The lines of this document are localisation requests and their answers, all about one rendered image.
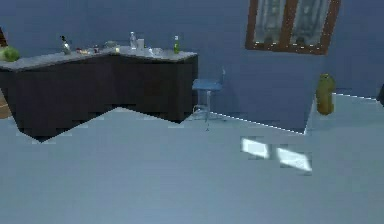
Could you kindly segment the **green lettuce head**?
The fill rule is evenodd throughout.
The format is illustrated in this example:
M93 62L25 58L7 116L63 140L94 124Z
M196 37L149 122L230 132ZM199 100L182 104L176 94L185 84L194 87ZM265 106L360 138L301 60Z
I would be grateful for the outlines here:
M17 49L7 46L0 49L0 60L6 62L14 62L20 58L20 54Z

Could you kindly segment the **dark kitchen counter cabinet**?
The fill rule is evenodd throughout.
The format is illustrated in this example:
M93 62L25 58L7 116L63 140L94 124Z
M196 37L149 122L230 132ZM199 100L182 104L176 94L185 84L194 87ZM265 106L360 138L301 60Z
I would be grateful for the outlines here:
M192 114L198 55L126 47L0 61L0 90L19 131L39 142L121 107L174 123Z

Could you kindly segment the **blue stool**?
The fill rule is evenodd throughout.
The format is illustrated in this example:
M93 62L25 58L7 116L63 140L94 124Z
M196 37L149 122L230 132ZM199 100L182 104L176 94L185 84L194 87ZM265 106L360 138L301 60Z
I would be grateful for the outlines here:
M225 68L222 68L222 74L218 79L206 79L206 78L197 78L193 81L192 90L197 93L205 93L205 103L197 103L193 106L193 113L202 112L204 114L204 122L206 123L206 130L210 130L210 121L211 121L211 98L213 92L221 91L223 88L223 82L226 75Z

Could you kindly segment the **grey spray bottle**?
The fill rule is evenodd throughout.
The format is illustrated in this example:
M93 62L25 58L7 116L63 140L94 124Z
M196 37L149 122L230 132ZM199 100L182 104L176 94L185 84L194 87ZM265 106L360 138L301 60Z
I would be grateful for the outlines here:
M71 54L71 49L70 45L68 44L65 36L60 36L62 40L62 46L63 46L63 52L65 55L70 55Z

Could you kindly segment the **brown framed window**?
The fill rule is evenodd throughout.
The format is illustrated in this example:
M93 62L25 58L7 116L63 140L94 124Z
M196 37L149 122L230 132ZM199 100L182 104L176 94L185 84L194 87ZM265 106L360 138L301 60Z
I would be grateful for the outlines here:
M326 55L341 0L249 0L247 50Z

